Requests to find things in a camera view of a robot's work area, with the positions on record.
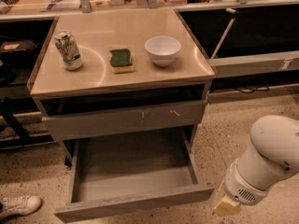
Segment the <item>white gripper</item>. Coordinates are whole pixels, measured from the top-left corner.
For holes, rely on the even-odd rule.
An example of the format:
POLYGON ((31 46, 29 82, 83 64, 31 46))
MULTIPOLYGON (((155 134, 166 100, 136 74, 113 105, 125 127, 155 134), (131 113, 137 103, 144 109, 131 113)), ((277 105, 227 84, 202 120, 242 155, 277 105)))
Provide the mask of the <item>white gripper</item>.
POLYGON ((212 212, 219 217, 233 216, 241 211, 240 203, 255 205, 267 194, 266 190, 256 189, 249 184, 238 172, 236 162, 233 162, 214 195, 212 212))

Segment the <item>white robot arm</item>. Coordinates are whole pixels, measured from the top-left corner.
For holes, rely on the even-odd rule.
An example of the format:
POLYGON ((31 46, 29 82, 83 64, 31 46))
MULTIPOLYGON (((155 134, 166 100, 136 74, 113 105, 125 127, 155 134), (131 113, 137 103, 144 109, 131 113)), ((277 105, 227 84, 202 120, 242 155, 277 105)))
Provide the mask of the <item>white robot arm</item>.
POLYGON ((217 191, 213 213, 235 215, 242 205, 255 205, 279 181, 299 172, 299 120, 269 115, 250 128, 251 145, 228 167, 217 191))

